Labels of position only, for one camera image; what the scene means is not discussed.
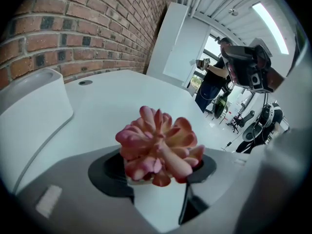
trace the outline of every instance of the pink succulent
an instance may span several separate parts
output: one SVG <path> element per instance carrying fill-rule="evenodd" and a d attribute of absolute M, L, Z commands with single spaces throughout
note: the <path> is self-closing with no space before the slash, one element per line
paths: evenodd
<path fill-rule="evenodd" d="M 186 182 L 186 177 L 197 166 L 204 152 L 197 145 L 197 138 L 186 118 L 172 118 L 147 106 L 140 108 L 141 117 L 126 125 L 116 134 L 121 144 L 120 154 L 127 160 L 125 173 L 132 180 L 149 180 L 153 184 L 167 186 L 172 175 L 177 182 Z"/>

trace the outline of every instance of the chair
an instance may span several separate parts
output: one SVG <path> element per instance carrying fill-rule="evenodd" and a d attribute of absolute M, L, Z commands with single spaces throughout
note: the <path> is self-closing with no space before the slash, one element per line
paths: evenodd
<path fill-rule="evenodd" d="M 247 114 L 244 118 L 241 117 L 241 114 L 238 113 L 238 116 L 235 116 L 233 118 L 233 121 L 234 123 L 230 122 L 230 123 L 227 123 L 228 126 L 233 126 L 233 133 L 235 133 L 235 130 L 237 131 L 237 134 L 239 133 L 238 129 L 237 129 L 237 126 L 240 126 L 240 127 L 244 127 L 246 122 L 248 120 L 250 120 L 251 118 L 254 117 L 254 110 L 251 110 L 249 112 L 249 114 Z"/>

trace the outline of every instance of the black shirt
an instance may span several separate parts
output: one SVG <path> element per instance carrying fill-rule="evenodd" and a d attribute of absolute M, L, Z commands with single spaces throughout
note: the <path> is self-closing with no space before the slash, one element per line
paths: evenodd
<path fill-rule="evenodd" d="M 215 65 L 212 65 L 212 66 L 216 68 L 220 68 L 220 69 L 225 67 L 223 58 L 221 57 L 219 61 Z M 215 86 L 217 88 L 221 88 L 226 83 L 226 79 L 223 77 L 217 76 L 212 71 L 208 70 L 206 76 L 204 77 L 204 82 L 207 82 L 210 85 Z"/>

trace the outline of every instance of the screw hole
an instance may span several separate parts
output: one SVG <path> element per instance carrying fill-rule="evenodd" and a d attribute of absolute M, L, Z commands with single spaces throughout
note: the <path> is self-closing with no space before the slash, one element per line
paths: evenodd
<path fill-rule="evenodd" d="M 83 81 L 80 81 L 78 84 L 81 86 L 85 86 L 85 85 L 89 85 L 91 83 L 92 83 L 91 80 L 83 80 Z"/>

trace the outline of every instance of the ceiling light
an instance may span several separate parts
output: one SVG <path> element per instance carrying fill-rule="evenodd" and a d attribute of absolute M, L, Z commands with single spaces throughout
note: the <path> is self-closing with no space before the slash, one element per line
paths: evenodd
<path fill-rule="evenodd" d="M 262 20 L 264 20 L 265 24 L 268 26 L 269 30 L 273 34 L 281 53 L 288 55 L 289 52 L 286 43 L 271 15 L 261 3 L 255 4 L 253 8 L 261 16 Z"/>

